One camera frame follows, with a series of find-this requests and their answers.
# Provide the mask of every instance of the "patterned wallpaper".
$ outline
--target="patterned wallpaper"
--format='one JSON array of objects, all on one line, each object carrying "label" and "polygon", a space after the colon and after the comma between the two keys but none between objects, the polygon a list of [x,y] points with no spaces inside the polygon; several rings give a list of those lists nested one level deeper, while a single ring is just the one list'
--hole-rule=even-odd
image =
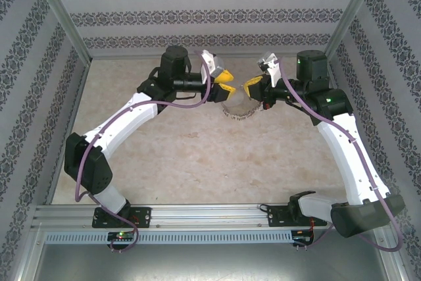
[{"label": "patterned wallpaper", "polygon": [[62,0],[94,57],[324,49],[349,0]]},{"label": "patterned wallpaper", "polygon": [[85,65],[46,0],[0,0],[0,280],[45,203]]},{"label": "patterned wallpaper", "polygon": [[364,0],[331,61],[398,216],[410,280],[421,280],[420,0]]}]

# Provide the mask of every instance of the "marble-patterned surface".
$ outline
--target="marble-patterned surface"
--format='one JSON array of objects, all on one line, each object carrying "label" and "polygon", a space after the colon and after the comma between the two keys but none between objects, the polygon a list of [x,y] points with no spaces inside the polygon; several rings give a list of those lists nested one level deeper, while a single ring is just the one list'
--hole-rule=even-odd
[{"label": "marble-patterned surface", "polygon": [[[235,76],[233,86],[260,74],[256,59],[224,61]],[[295,61],[284,61],[291,77]],[[158,65],[156,59],[93,61],[74,131],[83,134],[110,117]],[[192,65],[199,71],[197,59]],[[345,196],[317,128],[305,114],[280,102],[240,121],[227,117],[221,104],[167,108],[133,133],[110,165],[113,184],[138,204],[281,203],[305,190]],[[74,187],[62,171],[53,203],[75,203]]]}]

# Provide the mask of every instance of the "damask pattern wall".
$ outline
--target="damask pattern wall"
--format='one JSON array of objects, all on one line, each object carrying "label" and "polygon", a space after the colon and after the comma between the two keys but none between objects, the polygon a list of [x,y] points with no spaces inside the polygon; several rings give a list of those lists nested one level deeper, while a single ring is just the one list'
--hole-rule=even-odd
[{"label": "damask pattern wall", "polygon": [[0,0],[0,39],[3,281],[45,203],[87,70],[46,0]]},{"label": "damask pattern wall", "polygon": [[411,280],[421,280],[420,2],[364,0],[331,61],[379,175],[407,205],[398,219]]},{"label": "damask pattern wall", "polygon": [[62,0],[93,57],[324,49],[350,0]]}]

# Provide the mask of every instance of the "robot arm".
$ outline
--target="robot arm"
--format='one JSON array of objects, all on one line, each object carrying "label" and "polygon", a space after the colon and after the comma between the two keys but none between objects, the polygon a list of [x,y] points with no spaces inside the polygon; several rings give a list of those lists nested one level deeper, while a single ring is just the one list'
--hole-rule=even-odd
[{"label": "robot arm", "polygon": [[[273,53],[267,53],[258,61],[265,72],[245,83],[249,97],[262,101],[264,109],[270,109],[277,100],[294,105],[297,101],[281,79],[279,64]],[[345,201],[305,192],[293,199],[297,209],[296,216],[316,217],[335,224],[337,231],[345,237],[386,225],[389,219],[381,206],[374,190],[378,190],[392,213],[396,215],[405,204],[400,195],[391,195],[388,188],[378,177],[376,170],[360,140],[352,115],[352,107],[346,94],[340,89],[329,88],[327,58],[321,51],[302,51],[297,54],[297,80],[289,80],[301,99],[316,113],[338,123],[348,130],[362,149],[364,158],[373,174],[377,188],[372,188],[359,159],[354,145],[338,129],[311,117],[312,123],[328,143],[342,175],[347,197]]]},{"label": "robot arm", "polygon": [[[201,52],[202,59],[207,63],[211,76],[211,89],[207,101],[221,102],[227,100],[235,88],[223,84],[234,77],[224,69],[222,60],[210,54]],[[108,120],[92,131],[79,136],[71,134],[66,141],[64,171],[75,181],[82,156],[88,145],[98,135],[101,129],[109,124],[105,133],[100,134],[87,156],[82,174],[82,186],[100,202],[101,205],[127,218],[130,203],[111,184],[112,172],[108,160],[116,148],[143,123],[157,116],[166,105],[150,103],[133,107],[142,101],[173,102],[177,92],[195,92],[204,97],[207,88],[207,75],[202,65],[200,73],[191,72],[191,64],[187,50],[183,47],[169,47],[162,55],[160,67],[156,67],[149,78],[138,88],[137,93]],[[116,118],[118,113],[126,112]]]}]

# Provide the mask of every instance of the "beige floor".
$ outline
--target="beige floor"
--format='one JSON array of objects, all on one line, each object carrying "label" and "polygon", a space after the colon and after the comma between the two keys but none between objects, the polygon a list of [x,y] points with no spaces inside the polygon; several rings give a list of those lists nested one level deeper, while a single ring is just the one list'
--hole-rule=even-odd
[{"label": "beige floor", "polygon": [[[255,59],[224,61],[234,86],[260,74]],[[198,60],[192,64],[198,71]],[[83,134],[110,117],[158,65],[159,60],[93,61],[74,131]],[[295,58],[286,58],[285,65],[294,76]],[[215,103],[167,108],[133,133],[110,165],[113,184],[138,204],[281,203],[305,190],[345,196],[322,136],[305,114],[281,102],[245,120],[227,117]],[[62,171],[53,203],[75,203],[74,186]]]}]

